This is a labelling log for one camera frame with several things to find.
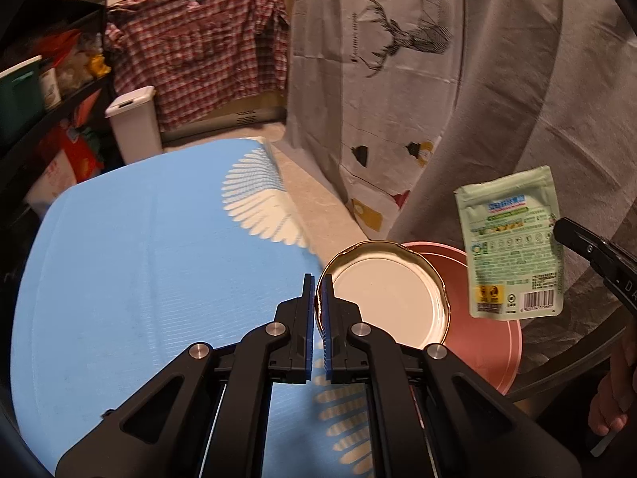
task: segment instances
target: white trash can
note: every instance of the white trash can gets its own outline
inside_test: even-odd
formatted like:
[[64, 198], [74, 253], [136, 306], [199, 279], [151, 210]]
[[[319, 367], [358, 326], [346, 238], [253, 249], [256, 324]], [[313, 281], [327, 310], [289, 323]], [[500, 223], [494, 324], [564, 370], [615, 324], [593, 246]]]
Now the white trash can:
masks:
[[106, 108], [126, 165], [162, 153], [153, 96], [154, 86], [120, 95]]

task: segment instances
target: beige floor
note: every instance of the beige floor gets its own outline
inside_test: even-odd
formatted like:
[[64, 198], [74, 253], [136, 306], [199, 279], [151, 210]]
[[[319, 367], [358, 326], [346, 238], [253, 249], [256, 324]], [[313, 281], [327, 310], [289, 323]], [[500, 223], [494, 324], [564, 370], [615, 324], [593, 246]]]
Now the beige floor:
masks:
[[[184, 149], [223, 138], [263, 136], [270, 142], [276, 142], [281, 140], [284, 132], [284, 124], [278, 122], [256, 124], [174, 141], [168, 144], [164, 151]], [[272, 150], [283, 177], [283, 184], [299, 211], [312, 249], [324, 266], [338, 252], [367, 239], [340, 199], [275, 146], [272, 146]]]

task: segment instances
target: green packet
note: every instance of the green packet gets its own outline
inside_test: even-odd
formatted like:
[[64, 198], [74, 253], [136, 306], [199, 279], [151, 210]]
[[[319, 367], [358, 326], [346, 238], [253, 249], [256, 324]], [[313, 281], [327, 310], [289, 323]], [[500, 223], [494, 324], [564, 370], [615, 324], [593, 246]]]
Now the green packet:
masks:
[[560, 314], [564, 261], [553, 239], [559, 209], [550, 167], [461, 186], [455, 200], [471, 316], [521, 320]]

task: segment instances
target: teal plastic container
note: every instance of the teal plastic container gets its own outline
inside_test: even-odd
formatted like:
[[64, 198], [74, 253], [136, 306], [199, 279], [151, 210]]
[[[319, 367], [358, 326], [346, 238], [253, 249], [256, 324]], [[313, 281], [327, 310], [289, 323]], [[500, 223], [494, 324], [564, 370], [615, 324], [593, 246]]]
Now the teal plastic container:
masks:
[[0, 73], [0, 145], [17, 141], [26, 129], [44, 115], [39, 84], [39, 62], [32, 57]]

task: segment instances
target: red checkered cloth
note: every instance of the red checkered cloth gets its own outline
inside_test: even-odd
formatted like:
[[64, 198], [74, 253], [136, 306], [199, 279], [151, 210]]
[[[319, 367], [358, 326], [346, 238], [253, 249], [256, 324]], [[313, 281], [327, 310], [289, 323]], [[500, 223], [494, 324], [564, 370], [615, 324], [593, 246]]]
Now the red checkered cloth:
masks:
[[127, 0], [108, 9], [104, 46], [118, 94], [155, 86], [165, 131], [283, 90], [288, 34], [284, 0]]

